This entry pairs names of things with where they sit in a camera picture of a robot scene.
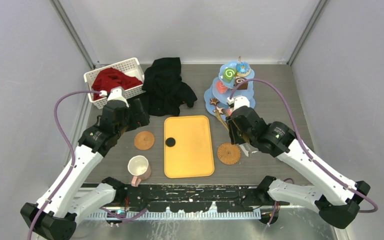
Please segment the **chocolate swirl roll cake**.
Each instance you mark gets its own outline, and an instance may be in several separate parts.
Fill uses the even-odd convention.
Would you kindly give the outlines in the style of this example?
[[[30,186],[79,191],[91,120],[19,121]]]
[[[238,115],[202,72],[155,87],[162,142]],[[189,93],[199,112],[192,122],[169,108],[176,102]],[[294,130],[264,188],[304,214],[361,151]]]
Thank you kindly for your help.
[[[247,90],[248,89],[248,80],[245,77],[236,77],[234,80],[235,89],[237,90]]]

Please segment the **blue donut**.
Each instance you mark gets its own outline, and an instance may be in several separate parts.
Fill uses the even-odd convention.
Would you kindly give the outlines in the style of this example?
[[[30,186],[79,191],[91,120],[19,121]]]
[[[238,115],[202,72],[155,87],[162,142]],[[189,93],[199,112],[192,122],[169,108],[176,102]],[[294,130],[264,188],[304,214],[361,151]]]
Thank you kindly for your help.
[[[238,77],[246,77],[251,73],[250,64],[245,61],[237,63],[235,69]]]

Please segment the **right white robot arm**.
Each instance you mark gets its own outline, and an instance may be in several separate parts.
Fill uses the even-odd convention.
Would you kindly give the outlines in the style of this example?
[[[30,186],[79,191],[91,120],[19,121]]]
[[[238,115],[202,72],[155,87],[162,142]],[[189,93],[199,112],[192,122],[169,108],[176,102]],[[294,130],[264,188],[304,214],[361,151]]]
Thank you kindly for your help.
[[[328,224],[345,229],[361,212],[360,203],[371,187],[363,180],[353,181],[332,169],[286,124],[266,123],[251,107],[242,106],[226,118],[232,144],[251,145],[259,152],[294,168],[311,185],[288,183],[265,176],[256,188],[263,205],[287,202],[310,209]]]

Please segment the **blue three-tier cake stand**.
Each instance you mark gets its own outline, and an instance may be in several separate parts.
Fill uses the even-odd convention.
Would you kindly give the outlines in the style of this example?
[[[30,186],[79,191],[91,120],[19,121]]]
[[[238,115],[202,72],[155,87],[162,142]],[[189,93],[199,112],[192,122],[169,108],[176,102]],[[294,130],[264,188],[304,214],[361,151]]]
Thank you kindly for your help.
[[[254,84],[252,82],[248,82],[248,89],[247,90],[237,90],[234,87],[235,78],[239,77],[236,75],[236,77],[230,82],[226,83],[223,81],[222,75],[225,68],[236,68],[237,63],[243,62],[241,58],[239,57],[237,60],[229,61],[225,64],[223,64],[220,69],[218,76],[213,79],[211,86],[205,91],[204,93],[204,101],[205,101],[205,108],[206,110],[213,116],[217,117],[220,121],[224,121],[227,116],[231,114],[231,111],[229,109],[229,106],[227,104],[227,98],[230,97],[230,95],[233,95],[233,97],[237,96],[244,96],[248,98],[250,102],[250,107],[255,107],[256,102],[254,99]],[[248,76],[245,76],[247,80],[252,79],[255,76],[255,71],[251,68],[251,72]],[[223,84],[228,87],[228,91],[224,94],[218,93],[216,89],[216,83],[217,81],[223,81]],[[226,114],[225,115],[219,115],[218,113],[214,113],[213,110],[216,106],[210,105],[210,99],[216,98],[219,100],[218,107],[225,108]]]

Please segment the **pink mug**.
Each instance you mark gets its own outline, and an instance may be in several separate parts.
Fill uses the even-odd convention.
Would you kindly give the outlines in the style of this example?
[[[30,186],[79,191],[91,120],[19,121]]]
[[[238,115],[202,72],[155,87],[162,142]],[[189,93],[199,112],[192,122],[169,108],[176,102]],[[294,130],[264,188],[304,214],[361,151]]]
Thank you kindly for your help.
[[[127,170],[132,175],[132,187],[138,187],[142,181],[148,179],[152,174],[149,161],[143,155],[132,157],[128,162]]]

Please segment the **yellow tray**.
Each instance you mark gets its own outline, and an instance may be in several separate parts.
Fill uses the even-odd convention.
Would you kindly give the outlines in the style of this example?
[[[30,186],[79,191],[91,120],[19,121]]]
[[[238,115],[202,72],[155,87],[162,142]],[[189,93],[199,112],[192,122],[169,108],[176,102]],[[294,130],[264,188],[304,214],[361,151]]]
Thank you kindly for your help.
[[[209,119],[175,116],[164,121],[164,174],[170,179],[208,177],[215,171]],[[165,144],[174,138],[173,147]]]

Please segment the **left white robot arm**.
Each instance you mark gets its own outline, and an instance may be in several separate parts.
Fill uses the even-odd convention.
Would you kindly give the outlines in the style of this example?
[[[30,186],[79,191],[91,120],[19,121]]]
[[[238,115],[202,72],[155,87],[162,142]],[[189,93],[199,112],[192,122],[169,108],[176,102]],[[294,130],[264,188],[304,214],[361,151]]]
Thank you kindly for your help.
[[[86,195],[74,199],[87,176],[114,147],[122,134],[147,126],[150,117],[140,99],[109,100],[87,128],[51,187],[36,203],[25,203],[20,214],[29,227],[27,238],[36,233],[46,240],[69,240],[87,216],[106,204],[121,206],[127,196],[125,184],[106,177]]]

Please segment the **green roll cake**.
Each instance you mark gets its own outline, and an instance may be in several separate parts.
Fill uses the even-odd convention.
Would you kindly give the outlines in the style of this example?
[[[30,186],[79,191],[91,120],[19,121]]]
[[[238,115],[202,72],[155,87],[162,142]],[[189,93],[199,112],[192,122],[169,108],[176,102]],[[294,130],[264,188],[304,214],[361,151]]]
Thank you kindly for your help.
[[[222,74],[222,80],[225,83],[230,83],[237,75],[237,70],[233,67],[226,67]]]

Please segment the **pink swirl roll cake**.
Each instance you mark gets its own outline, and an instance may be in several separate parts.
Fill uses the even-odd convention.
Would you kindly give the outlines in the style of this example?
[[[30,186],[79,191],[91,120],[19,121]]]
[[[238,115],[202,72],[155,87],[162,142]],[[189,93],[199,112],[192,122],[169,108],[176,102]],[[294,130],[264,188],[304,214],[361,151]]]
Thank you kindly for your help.
[[[222,80],[218,80],[215,87],[220,94],[225,94],[229,90],[229,88],[224,85]]]

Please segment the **brown star cookie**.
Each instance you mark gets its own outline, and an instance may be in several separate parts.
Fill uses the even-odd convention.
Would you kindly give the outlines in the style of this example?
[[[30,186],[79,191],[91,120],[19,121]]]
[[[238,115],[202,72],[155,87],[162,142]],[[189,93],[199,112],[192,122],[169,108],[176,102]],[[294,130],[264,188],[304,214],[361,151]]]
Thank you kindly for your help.
[[[227,111],[223,107],[218,107],[216,106],[215,109],[213,110],[214,113],[217,113],[219,115],[225,115]]]
[[[211,98],[209,104],[213,106],[217,106],[219,102],[220,101],[217,98]]]

